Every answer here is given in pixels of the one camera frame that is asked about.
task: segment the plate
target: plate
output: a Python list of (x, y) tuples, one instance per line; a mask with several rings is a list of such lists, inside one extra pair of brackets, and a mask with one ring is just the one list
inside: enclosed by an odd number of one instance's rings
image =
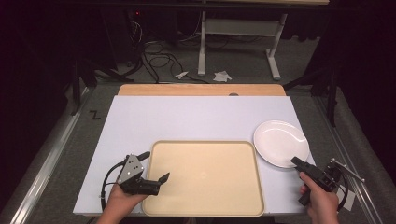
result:
[(309, 155), (308, 141), (303, 132), (281, 120), (262, 123), (254, 132), (253, 141), (266, 161), (283, 168), (296, 166), (290, 161), (293, 157), (306, 161)]

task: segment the beige tray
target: beige tray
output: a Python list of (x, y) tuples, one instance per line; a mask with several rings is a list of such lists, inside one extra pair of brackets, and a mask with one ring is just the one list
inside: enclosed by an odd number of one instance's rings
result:
[(143, 201), (148, 216), (258, 217), (264, 211), (256, 151), (249, 142), (157, 142), (148, 179), (168, 172), (159, 195)]

